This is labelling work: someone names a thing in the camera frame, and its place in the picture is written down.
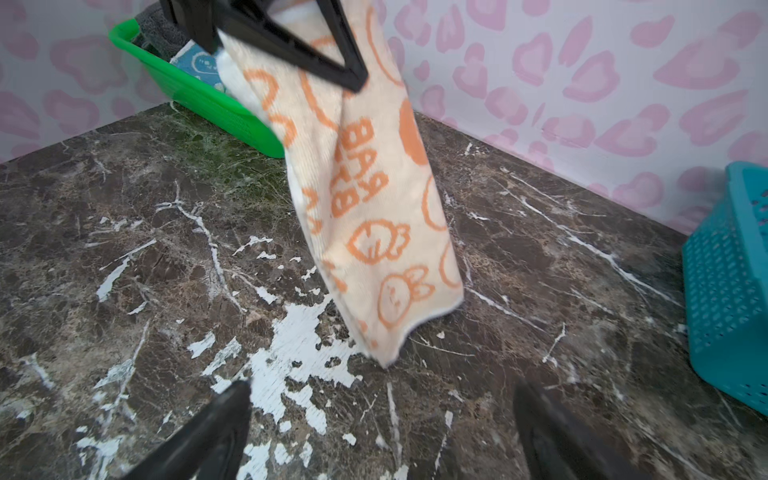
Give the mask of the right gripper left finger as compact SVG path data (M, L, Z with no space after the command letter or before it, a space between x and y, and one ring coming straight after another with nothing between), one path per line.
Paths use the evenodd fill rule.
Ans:
M249 382L233 382L125 477L236 478L249 435L250 395Z

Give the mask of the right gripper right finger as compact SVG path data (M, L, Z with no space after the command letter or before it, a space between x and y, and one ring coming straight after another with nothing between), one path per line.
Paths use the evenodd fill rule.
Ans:
M649 479L543 389L519 382L513 413L532 479Z

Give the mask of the green plastic basket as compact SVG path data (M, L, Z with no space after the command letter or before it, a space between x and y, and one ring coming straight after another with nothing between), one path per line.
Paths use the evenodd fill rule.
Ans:
M281 159L284 149L275 134L237 100L184 73L176 66L132 43L139 24L129 19L114 26L108 37L119 49L139 60L160 90L174 102L200 115L262 154Z

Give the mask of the teal plastic basket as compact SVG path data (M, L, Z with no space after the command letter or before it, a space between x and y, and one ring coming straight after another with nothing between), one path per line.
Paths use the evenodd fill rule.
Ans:
M723 199L683 247L690 362L711 386L767 412L767 169L726 168Z

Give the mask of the orange patterned cloth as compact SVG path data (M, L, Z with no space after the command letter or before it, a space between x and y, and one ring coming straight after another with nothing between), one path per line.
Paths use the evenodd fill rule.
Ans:
M436 181L377 12L344 10L368 71L357 93L223 35L219 75L275 133L309 250L368 357L397 358L464 287Z

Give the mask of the grey towel gold emblem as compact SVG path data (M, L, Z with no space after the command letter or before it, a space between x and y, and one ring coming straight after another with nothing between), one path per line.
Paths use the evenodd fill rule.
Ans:
M139 33L132 43L167 62L190 41L186 33L165 17L159 2L147 6L135 20Z

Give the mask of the blue patterned cloth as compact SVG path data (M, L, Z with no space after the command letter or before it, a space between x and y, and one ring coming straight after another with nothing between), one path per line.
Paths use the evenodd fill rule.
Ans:
M218 73L216 58L193 40L189 40L171 58L170 64L217 91L227 94L227 89Z

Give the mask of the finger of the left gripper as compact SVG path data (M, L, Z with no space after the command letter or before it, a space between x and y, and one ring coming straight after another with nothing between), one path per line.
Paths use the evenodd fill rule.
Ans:
M342 64L276 23L269 13L270 1L170 0L159 5L168 21L211 55L223 47L222 35L227 34L354 93L368 80L367 67L338 0L319 0L317 6L343 57Z

